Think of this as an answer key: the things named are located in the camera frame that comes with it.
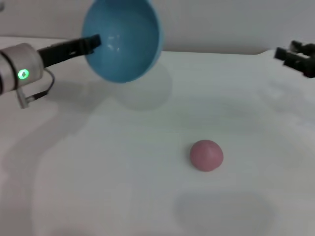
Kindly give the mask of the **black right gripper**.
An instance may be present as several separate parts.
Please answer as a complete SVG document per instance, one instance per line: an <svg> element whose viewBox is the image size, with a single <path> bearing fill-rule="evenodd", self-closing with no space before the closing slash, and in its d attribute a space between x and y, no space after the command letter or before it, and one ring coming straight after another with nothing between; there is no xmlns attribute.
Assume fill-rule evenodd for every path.
<svg viewBox="0 0 315 236"><path fill-rule="evenodd" d="M294 70L303 72L304 76L308 78L315 77L315 45L304 45L299 41L291 41L289 50L294 53L302 53L308 58L293 54L284 48L277 47L275 50L274 58L283 61L283 65L290 67Z"/></svg>

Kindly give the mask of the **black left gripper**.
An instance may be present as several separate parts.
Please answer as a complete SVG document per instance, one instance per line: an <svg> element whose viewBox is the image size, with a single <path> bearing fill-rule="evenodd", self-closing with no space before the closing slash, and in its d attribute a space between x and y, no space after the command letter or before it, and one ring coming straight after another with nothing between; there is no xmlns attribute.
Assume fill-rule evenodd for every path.
<svg viewBox="0 0 315 236"><path fill-rule="evenodd" d="M101 45L99 34L76 39L75 42L67 41L53 44L49 47L39 49L44 68L61 63L75 56L89 55Z"/></svg>

